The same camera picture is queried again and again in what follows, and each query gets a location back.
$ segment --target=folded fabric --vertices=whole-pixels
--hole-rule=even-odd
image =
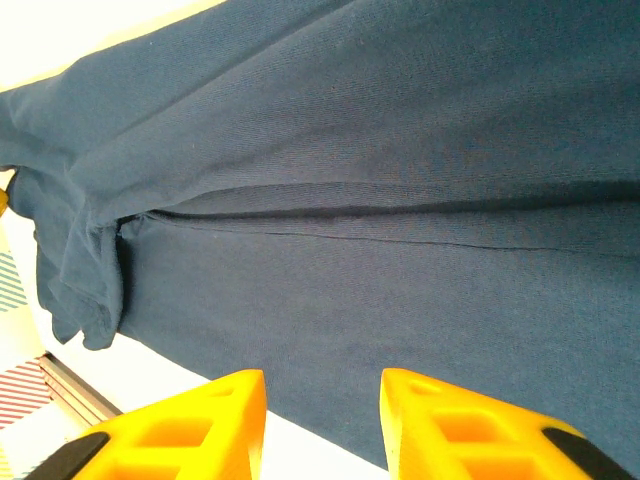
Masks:
[[[383,367],[640,471],[640,6],[226,3],[0,94],[57,338],[116,331],[383,463]]]

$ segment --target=blue fabric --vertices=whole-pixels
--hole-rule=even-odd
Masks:
[[[378,464],[382,368],[640,472],[640,6],[228,2],[0,95],[60,341],[119,329]]]

